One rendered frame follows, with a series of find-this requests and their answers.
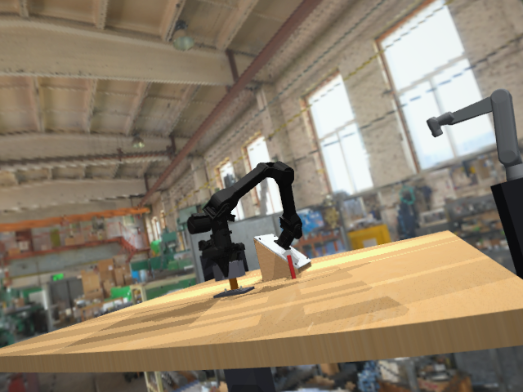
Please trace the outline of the red peg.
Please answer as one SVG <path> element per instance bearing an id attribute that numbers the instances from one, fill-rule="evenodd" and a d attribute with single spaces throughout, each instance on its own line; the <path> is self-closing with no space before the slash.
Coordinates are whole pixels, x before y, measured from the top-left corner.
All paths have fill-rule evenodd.
<path id="1" fill-rule="evenodd" d="M 291 255 L 287 256 L 287 258 L 288 258 L 288 265 L 289 265 L 289 268 L 290 268 L 290 271 L 291 271 L 292 278 L 296 278 L 296 274 L 295 274 L 295 270 L 293 268 L 293 262 L 292 262 Z"/>

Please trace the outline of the orange cylinder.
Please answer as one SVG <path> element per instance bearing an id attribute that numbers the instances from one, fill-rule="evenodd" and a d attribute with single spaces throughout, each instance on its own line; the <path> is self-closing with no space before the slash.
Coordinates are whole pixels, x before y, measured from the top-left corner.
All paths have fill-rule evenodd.
<path id="1" fill-rule="evenodd" d="M 237 278 L 229 278 L 229 283 L 230 283 L 230 290 L 239 288 L 238 283 L 237 283 Z"/>

